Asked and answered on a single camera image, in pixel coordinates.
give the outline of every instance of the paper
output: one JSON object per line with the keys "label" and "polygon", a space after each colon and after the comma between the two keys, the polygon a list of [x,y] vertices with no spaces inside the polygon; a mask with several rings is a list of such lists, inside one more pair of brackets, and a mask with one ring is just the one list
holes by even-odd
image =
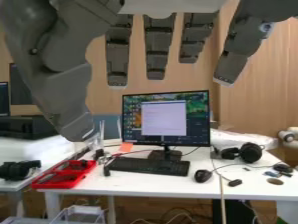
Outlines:
{"label": "paper", "polygon": [[124,142],[123,145],[120,146],[120,152],[131,152],[133,149],[133,144],[132,143],[128,143],[128,142]]}

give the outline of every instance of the monitor screen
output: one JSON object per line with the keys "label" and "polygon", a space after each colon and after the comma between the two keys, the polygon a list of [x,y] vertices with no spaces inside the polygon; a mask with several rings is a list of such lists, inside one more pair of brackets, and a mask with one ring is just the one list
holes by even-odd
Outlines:
{"label": "monitor screen", "polygon": [[0,82],[0,117],[11,115],[8,83]]}
{"label": "monitor screen", "polygon": [[211,146],[209,91],[126,95],[123,140],[133,144]]}

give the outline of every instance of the desk leg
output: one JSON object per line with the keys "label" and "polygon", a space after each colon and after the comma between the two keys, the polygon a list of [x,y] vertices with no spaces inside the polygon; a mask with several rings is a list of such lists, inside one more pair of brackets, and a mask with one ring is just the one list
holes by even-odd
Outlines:
{"label": "desk leg", "polygon": [[11,215],[19,218],[24,217],[23,192],[7,193],[11,207]]}
{"label": "desk leg", "polygon": [[108,196],[110,214],[108,224],[116,224],[115,196]]}
{"label": "desk leg", "polygon": [[47,206],[48,219],[52,220],[59,215],[62,210],[59,194],[46,192],[46,206]]}

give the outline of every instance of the computer mouse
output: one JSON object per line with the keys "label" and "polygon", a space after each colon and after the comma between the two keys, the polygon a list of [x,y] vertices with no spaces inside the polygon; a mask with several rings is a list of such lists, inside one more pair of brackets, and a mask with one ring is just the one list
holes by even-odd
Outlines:
{"label": "computer mouse", "polygon": [[286,164],[276,164],[273,166],[273,169],[277,170],[278,172],[293,173],[293,168]]}
{"label": "computer mouse", "polygon": [[195,180],[199,183],[205,183],[212,178],[212,172],[208,170],[199,170],[195,174]]}

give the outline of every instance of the small black object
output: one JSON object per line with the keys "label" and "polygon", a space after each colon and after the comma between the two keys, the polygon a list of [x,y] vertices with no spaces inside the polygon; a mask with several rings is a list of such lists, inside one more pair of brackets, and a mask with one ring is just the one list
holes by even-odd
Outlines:
{"label": "small black object", "polygon": [[229,182],[229,187],[237,187],[243,184],[243,180],[237,179]]}
{"label": "small black object", "polygon": [[195,180],[199,183],[205,183],[212,178],[212,172],[208,170],[199,170],[195,174]]}
{"label": "small black object", "polygon": [[84,169],[87,169],[87,167],[88,167],[88,161],[87,160],[82,160],[82,167]]}
{"label": "small black object", "polygon": [[235,160],[240,157],[247,163],[255,163],[263,158],[263,148],[255,143],[247,143],[243,147],[228,148],[221,151],[223,159]]}
{"label": "small black object", "polygon": [[103,157],[104,155],[106,155],[104,149],[99,149],[99,150],[96,150],[96,154],[94,156],[94,159],[98,161],[100,159],[100,157]]}
{"label": "small black object", "polygon": [[104,175],[106,177],[110,177],[111,176],[111,170],[110,170],[110,167],[104,167]]}
{"label": "small black object", "polygon": [[149,173],[171,176],[188,176],[189,161],[172,161],[172,160],[151,160],[139,158],[119,157],[108,165],[111,170]]}
{"label": "small black object", "polygon": [[280,174],[281,174],[281,175],[284,175],[284,176],[286,176],[286,177],[293,177],[293,175],[292,175],[292,174],[285,173],[285,172],[280,172]]}
{"label": "small black object", "polygon": [[4,180],[24,180],[32,168],[42,168],[40,160],[27,162],[6,162],[0,166],[0,178]]}
{"label": "small black object", "polygon": [[273,169],[277,170],[278,172],[293,173],[293,168],[286,164],[276,164],[273,166]]}

